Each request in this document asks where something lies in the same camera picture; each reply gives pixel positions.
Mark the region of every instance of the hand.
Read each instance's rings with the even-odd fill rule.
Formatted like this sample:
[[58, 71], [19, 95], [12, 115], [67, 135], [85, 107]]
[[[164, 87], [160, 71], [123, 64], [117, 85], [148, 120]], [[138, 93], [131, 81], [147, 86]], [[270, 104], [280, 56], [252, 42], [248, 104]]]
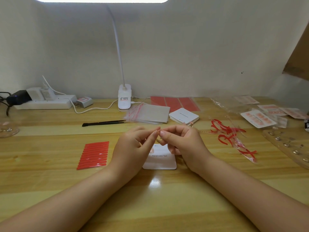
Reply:
[[118, 139], [108, 168], [120, 177], [123, 184], [129, 182], [144, 165], [159, 129], [146, 130], [139, 126], [123, 133]]
[[182, 155], [192, 171], [199, 175], [203, 173], [206, 161], [213, 155], [206, 148], [198, 130], [185, 125], [174, 125], [162, 129], [159, 135], [162, 146], [168, 144], [169, 151], [174, 155]]

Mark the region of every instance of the desk lamp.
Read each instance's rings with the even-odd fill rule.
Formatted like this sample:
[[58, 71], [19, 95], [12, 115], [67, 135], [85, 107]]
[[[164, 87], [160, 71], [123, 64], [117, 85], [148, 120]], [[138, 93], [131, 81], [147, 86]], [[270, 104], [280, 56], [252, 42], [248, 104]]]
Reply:
[[[57, 3], [164, 3], [168, 0], [38, 0], [38, 1], [49, 2], [49, 3], [51, 2], [54, 2], [54, 3], [55, 2]], [[122, 80], [123, 80], [123, 83], [122, 85], [119, 86], [119, 91], [118, 91], [118, 109], [121, 112], [125, 112], [131, 107], [132, 90], [131, 90], [131, 85], [125, 83], [125, 76], [123, 74], [123, 69], [122, 69], [122, 60], [121, 60], [121, 55], [120, 55], [120, 47], [119, 47], [119, 42], [118, 42], [118, 34], [117, 34], [115, 18], [110, 8], [108, 6], [106, 7], [107, 7], [107, 11], [109, 12], [112, 18], [112, 22], [113, 22], [120, 71], [121, 71]]]

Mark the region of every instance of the person's left hand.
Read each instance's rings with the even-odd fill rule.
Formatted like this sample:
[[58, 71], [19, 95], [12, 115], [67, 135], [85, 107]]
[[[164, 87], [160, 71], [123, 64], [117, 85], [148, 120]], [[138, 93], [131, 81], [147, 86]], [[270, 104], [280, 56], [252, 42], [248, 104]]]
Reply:
[[118, 139], [108, 168], [121, 178], [123, 184], [141, 170], [158, 137], [159, 129], [146, 130], [139, 126], [123, 133]]

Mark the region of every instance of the forearm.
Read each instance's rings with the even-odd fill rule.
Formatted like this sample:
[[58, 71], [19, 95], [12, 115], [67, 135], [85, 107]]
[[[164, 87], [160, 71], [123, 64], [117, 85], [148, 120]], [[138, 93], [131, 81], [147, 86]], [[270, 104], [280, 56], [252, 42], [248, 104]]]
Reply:
[[105, 168], [2, 222], [0, 231], [78, 231], [123, 184]]
[[309, 207], [211, 157], [200, 175], [261, 231], [306, 231]]

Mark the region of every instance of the power strip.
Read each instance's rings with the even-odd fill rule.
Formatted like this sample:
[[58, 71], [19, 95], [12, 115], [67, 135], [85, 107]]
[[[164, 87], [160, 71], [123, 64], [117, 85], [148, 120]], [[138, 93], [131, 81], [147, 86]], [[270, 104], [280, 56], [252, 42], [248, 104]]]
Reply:
[[75, 95], [56, 95], [54, 101], [29, 101], [14, 107], [18, 110], [70, 109], [70, 100], [76, 102], [77, 98]]

